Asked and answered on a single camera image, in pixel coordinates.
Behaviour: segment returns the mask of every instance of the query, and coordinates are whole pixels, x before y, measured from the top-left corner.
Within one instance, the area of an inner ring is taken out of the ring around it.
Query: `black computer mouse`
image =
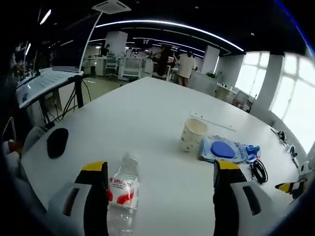
[[[49,135],[47,139],[47,152],[51,159],[56,159],[63,154],[68,136],[68,130],[65,128],[56,129]]]

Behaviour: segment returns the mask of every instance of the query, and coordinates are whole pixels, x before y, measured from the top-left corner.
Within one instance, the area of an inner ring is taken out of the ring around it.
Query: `paper cup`
[[[194,118],[187,119],[180,139],[180,149],[192,151],[198,148],[207,131],[208,127],[205,123]]]

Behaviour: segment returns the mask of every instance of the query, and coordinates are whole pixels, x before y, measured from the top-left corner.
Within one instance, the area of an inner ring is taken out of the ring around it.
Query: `window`
[[[265,79],[268,61],[269,52],[246,53],[235,87],[257,98]]]
[[[315,141],[315,69],[308,58],[286,54],[271,111],[294,134],[305,153]]]

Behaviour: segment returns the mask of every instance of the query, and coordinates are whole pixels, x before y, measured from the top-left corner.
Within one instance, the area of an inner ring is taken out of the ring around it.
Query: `green potted plant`
[[[207,72],[207,73],[206,73],[206,76],[209,76],[210,78],[213,78],[213,79],[214,79],[214,78],[216,78],[217,75],[216,75],[216,73],[214,73],[213,71],[210,71],[210,72]]]

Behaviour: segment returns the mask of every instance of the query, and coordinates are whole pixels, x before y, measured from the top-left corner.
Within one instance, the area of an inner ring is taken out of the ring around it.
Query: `plastic water bottle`
[[[110,236],[131,236],[138,202],[139,174],[136,158],[126,154],[110,178],[107,229]]]

